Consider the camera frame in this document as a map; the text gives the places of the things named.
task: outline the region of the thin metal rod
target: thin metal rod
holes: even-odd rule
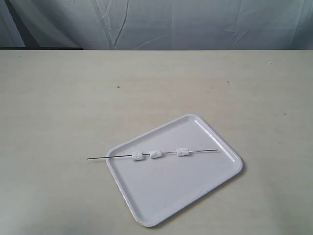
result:
[[[199,153],[199,152],[215,152],[219,151],[219,149],[208,149],[208,150],[193,150],[189,151],[189,153]],[[162,154],[174,154],[176,152],[162,152]],[[120,157],[131,157],[132,155],[119,155],[119,156],[109,156],[109,157],[97,157],[97,158],[87,158],[87,160],[91,159],[101,159],[101,158],[120,158]]]

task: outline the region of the white table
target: white table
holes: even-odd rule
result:
[[[0,51],[0,234],[312,234],[313,51]],[[181,115],[241,175],[155,228],[105,161]]]

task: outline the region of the plastic tray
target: plastic tray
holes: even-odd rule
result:
[[[240,157],[197,115],[184,115],[113,148],[108,156],[133,151],[220,149],[134,162],[107,159],[109,169],[135,220],[152,227],[183,209],[242,169]]]

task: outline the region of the white marshmallow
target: white marshmallow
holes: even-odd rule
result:
[[[141,161],[144,159],[145,159],[145,156],[142,155],[142,152],[132,152],[132,160],[133,161]]]
[[[162,152],[160,150],[152,150],[149,152],[149,154],[151,159],[162,157]]]
[[[179,157],[188,156],[189,155],[189,149],[188,148],[178,148],[178,149],[176,149],[176,155]]]

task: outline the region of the table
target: table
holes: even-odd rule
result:
[[[312,234],[313,51],[0,51],[0,234]],[[242,173],[154,228],[105,161],[184,114]]]

